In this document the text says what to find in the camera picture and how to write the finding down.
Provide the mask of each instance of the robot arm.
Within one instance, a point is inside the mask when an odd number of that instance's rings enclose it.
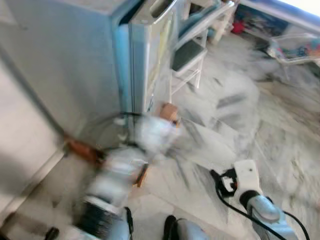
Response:
[[[298,240],[295,232],[287,224],[284,212],[263,195],[258,170],[253,160],[238,161],[233,165],[233,168],[227,170],[223,175],[218,175],[214,170],[211,170],[211,175],[218,184],[217,187],[223,198],[235,197],[246,209],[249,216],[269,227],[286,240]],[[223,177],[233,179],[233,183],[230,185],[232,191],[228,191],[224,186]],[[262,240],[279,239],[254,222],[252,226]]]
[[[132,239],[133,220],[125,207],[128,194],[150,158],[165,152],[178,131],[171,122],[159,117],[144,117],[137,126],[137,145],[109,153],[86,191],[80,219],[69,226],[65,240]]]

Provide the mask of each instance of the black cable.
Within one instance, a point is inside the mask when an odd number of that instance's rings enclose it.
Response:
[[[237,209],[236,207],[232,206],[231,204],[227,203],[223,197],[220,195],[219,193],[219,187],[218,187],[218,183],[219,182],[216,182],[215,183],[215,192],[216,194],[218,195],[220,201],[226,205],[228,208],[231,208],[232,210],[236,211],[238,214],[241,214],[242,216],[246,217],[247,219],[250,219],[252,222],[254,222],[255,224],[259,225],[260,227],[266,229],[267,231],[269,231],[270,233],[272,233],[273,235],[275,235],[276,237],[278,237],[279,239],[281,240],[286,240],[283,236],[281,236],[279,233],[277,233],[276,231],[272,230],[270,227],[264,225],[262,222],[260,222],[259,220],[253,218],[252,216],[246,214],[245,212]]]
[[[284,212],[284,214],[292,217],[292,218],[300,225],[300,227],[302,228],[302,231],[303,231],[303,233],[304,233],[305,239],[306,239],[306,240],[310,240],[309,234],[308,234],[308,232],[307,232],[307,229],[306,229],[305,226],[300,222],[300,220],[299,220],[298,218],[296,218],[296,216],[292,215],[290,212],[287,212],[287,211],[283,211],[283,212]]]
[[[117,112],[117,113],[113,113],[109,116],[106,117],[102,117],[102,118],[98,118],[93,120],[92,122],[94,122],[95,125],[99,125],[105,122],[109,122],[111,120],[114,120],[115,118],[122,118],[122,117],[144,117],[145,115],[143,113],[139,113],[139,112],[131,112],[131,111],[121,111],[121,112]],[[111,150],[115,150],[119,147],[103,147],[100,150],[102,152],[106,152],[106,151],[111,151]]]

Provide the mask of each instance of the white plastic part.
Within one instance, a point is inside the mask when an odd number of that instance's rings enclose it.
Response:
[[[139,149],[121,147],[109,154],[103,168],[109,172],[136,179],[146,163],[146,156]]]
[[[103,209],[106,212],[113,213],[114,215],[121,216],[123,213],[123,207],[117,207],[110,203],[107,203],[105,200],[102,200],[95,196],[86,196],[83,201],[85,203],[90,203]]]
[[[179,136],[179,128],[154,116],[143,117],[136,128],[136,141],[149,156],[164,154]]]
[[[240,197],[246,191],[254,190],[263,194],[260,188],[259,173],[256,163],[252,159],[237,161],[233,164],[236,173],[237,190],[234,193],[235,199],[239,202]]]
[[[97,237],[82,231],[75,226],[68,226],[64,231],[64,240],[98,240]]]

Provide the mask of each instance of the refrigerator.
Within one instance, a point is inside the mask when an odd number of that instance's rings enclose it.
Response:
[[[0,57],[60,133],[116,146],[111,116],[169,101],[183,0],[0,1]]]

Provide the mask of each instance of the chair backrest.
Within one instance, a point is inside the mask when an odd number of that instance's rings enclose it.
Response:
[[[175,49],[179,49],[183,44],[202,33],[212,25],[214,19],[232,8],[234,5],[235,3],[233,1],[229,1],[223,5],[217,4],[207,7],[201,12],[191,15],[179,30],[179,39]]]

